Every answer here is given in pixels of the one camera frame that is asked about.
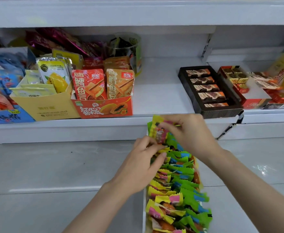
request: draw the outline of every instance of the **purple snack bag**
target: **purple snack bag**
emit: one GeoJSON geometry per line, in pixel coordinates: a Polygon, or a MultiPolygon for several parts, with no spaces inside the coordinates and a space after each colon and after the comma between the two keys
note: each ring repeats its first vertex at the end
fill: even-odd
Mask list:
{"type": "Polygon", "coordinates": [[[65,47],[68,51],[81,54],[83,57],[97,57],[95,50],[88,45],[73,37],[60,28],[36,28],[36,31],[45,38],[58,43],[65,47]]]}
{"type": "Polygon", "coordinates": [[[41,50],[47,54],[52,52],[52,49],[64,50],[60,45],[44,38],[36,32],[26,31],[25,41],[37,50],[41,50]]]}

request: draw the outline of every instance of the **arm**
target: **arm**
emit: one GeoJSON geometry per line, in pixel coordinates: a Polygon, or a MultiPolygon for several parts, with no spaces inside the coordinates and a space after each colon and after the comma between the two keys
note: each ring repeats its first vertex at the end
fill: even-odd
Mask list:
{"type": "Polygon", "coordinates": [[[149,136],[137,139],[133,150],[116,172],[103,184],[90,203],[66,227],[63,233],[104,233],[110,222],[134,193],[141,191],[154,178],[163,164],[166,153],[160,154],[150,165],[151,157],[164,146],[149,136]]]}
{"type": "Polygon", "coordinates": [[[168,129],[180,145],[205,163],[225,183],[260,233],[284,232],[284,196],[245,167],[232,153],[222,149],[201,115],[168,115],[168,129]]]}

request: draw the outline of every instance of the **black tray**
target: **black tray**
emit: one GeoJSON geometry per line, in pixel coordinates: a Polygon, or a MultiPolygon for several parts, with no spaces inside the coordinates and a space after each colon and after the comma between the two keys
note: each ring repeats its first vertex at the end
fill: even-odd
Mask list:
{"type": "Polygon", "coordinates": [[[240,102],[233,94],[233,92],[229,89],[229,87],[224,82],[224,79],[218,75],[211,66],[194,66],[194,67],[182,67],[179,70],[178,77],[183,84],[185,91],[187,92],[188,96],[190,97],[193,108],[195,113],[201,114],[205,119],[212,119],[212,118],[228,118],[228,117],[235,117],[236,115],[240,114],[243,110],[240,102]],[[201,98],[198,95],[198,92],[194,88],[190,78],[186,73],[186,70],[200,70],[200,69],[208,69],[210,71],[210,75],[214,80],[215,83],[218,85],[221,91],[224,92],[228,103],[228,106],[222,107],[211,107],[208,108],[204,105],[201,98]]]}

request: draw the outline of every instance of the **hand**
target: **hand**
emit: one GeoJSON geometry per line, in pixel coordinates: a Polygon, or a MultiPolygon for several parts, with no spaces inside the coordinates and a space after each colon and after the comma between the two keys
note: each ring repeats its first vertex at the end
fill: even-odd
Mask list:
{"type": "Polygon", "coordinates": [[[175,114],[161,115],[161,117],[181,125],[176,127],[168,123],[161,123],[158,127],[169,130],[186,151],[202,162],[206,163],[211,156],[223,150],[211,134],[202,115],[175,114]]]}
{"type": "Polygon", "coordinates": [[[111,182],[122,186],[130,195],[143,190],[155,177],[167,154],[161,153],[152,165],[150,165],[151,158],[157,151],[164,148],[165,146],[158,145],[149,136],[138,138],[133,145],[133,150],[128,154],[111,182]]]}

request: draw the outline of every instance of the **white floor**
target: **white floor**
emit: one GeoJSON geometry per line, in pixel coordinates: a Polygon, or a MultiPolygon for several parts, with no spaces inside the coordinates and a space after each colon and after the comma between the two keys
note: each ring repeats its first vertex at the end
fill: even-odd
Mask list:
{"type": "MultiPolygon", "coordinates": [[[[0,145],[0,233],[61,232],[108,181],[133,141],[0,145]]],[[[284,138],[226,140],[248,168],[284,194],[284,138]]],[[[223,182],[200,164],[214,220],[210,233],[257,232],[223,182]]],[[[107,232],[142,232],[143,194],[107,232]]]]}

